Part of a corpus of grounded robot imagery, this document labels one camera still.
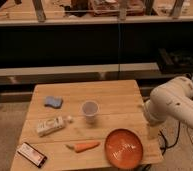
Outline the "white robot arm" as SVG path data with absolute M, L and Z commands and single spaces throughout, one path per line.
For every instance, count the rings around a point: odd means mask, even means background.
M 168 116 L 193 129 L 193 81 L 175 77 L 155 87 L 144 103 L 144 116 L 151 126 L 163 123 Z

